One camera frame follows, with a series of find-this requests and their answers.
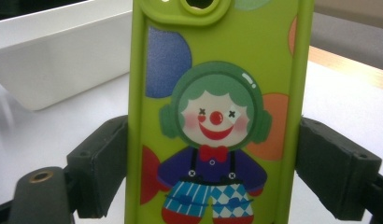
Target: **lime green phone case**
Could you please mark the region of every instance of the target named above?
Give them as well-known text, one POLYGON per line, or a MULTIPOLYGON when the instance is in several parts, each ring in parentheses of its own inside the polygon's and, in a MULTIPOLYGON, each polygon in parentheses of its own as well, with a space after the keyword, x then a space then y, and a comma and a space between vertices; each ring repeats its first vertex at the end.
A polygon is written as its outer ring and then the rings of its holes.
POLYGON ((127 224, 288 222, 313 6, 134 0, 127 224))

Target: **clown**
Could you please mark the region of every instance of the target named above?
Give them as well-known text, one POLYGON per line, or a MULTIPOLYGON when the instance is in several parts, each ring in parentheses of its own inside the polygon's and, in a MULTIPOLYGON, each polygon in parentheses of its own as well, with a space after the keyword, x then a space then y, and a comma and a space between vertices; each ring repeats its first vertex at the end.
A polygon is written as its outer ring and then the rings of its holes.
POLYGON ((256 81, 231 63, 202 63, 179 80, 160 116, 163 134, 188 144, 158 169, 170 190, 163 220, 199 223, 212 206, 214 223, 251 223, 267 175, 241 148, 264 141, 271 126, 256 81))

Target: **white container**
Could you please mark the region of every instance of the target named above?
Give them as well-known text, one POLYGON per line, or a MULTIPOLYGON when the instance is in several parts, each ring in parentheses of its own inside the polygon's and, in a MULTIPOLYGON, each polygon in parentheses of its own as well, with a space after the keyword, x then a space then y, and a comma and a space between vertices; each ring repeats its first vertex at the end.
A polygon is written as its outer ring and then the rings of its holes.
POLYGON ((131 0, 90 0, 0 21, 0 84, 39 110, 129 72, 131 0))

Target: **rosy cheek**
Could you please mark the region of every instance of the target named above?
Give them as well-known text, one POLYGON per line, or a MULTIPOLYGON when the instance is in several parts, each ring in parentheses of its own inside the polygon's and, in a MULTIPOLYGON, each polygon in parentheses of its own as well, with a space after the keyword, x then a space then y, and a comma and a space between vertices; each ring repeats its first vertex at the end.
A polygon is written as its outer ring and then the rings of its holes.
POLYGON ((234 130, 237 132, 245 132, 247 130, 249 119, 246 117, 240 117, 234 124, 234 130))
POLYGON ((185 126, 183 128, 186 129, 194 129, 198 127, 198 116, 190 113, 190 114, 183 114, 183 118, 185 119, 185 126))

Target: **red bow tie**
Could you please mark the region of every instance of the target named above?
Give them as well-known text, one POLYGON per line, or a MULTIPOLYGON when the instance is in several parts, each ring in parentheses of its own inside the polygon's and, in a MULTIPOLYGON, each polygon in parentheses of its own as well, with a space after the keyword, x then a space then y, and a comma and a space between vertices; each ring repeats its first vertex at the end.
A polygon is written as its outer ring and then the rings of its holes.
POLYGON ((210 147, 207 145, 200 146, 200 159, 202 161, 209 161, 214 158, 219 162, 224 162, 227 159, 227 147, 210 147))

